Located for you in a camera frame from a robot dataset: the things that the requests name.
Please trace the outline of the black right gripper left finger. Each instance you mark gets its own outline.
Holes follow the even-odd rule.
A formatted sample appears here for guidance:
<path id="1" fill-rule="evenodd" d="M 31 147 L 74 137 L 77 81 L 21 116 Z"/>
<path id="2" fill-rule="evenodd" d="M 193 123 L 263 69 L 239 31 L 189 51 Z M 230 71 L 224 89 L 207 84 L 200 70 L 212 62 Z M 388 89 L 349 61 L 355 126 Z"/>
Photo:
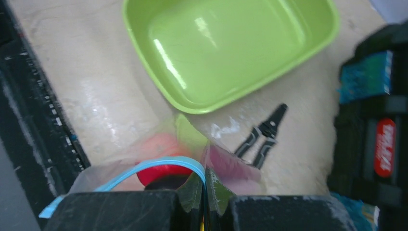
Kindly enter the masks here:
<path id="1" fill-rule="evenodd" d="M 201 178 L 192 173 L 177 189 L 183 218 L 183 231 L 204 230 L 204 185 Z"/>

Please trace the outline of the clear zip top bag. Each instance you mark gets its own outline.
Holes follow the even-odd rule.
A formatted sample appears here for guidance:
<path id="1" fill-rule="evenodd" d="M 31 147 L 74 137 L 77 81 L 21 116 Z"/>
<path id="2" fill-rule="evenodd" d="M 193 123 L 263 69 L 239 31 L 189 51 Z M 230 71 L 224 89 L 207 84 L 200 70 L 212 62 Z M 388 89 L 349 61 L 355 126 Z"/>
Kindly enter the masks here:
<path id="1" fill-rule="evenodd" d="M 128 148 L 83 170 L 69 193 L 141 191 L 164 177 L 196 173 L 205 186 L 211 168 L 234 194 L 261 194 L 266 190 L 261 171 L 208 139 L 203 153 L 192 155 L 177 139 L 175 118 L 167 119 Z"/>

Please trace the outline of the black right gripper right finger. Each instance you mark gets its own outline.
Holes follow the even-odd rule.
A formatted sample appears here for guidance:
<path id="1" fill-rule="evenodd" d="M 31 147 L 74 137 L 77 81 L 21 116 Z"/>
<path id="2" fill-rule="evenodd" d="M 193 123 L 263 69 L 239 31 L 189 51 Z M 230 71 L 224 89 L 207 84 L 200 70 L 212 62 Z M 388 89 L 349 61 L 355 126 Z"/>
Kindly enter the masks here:
<path id="1" fill-rule="evenodd" d="M 233 219 L 229 200 L 235 194 L 229 190 L 211 168 L 205 170 L 207 189 L 207 224 L 209 231 L 232 231 Z"/>

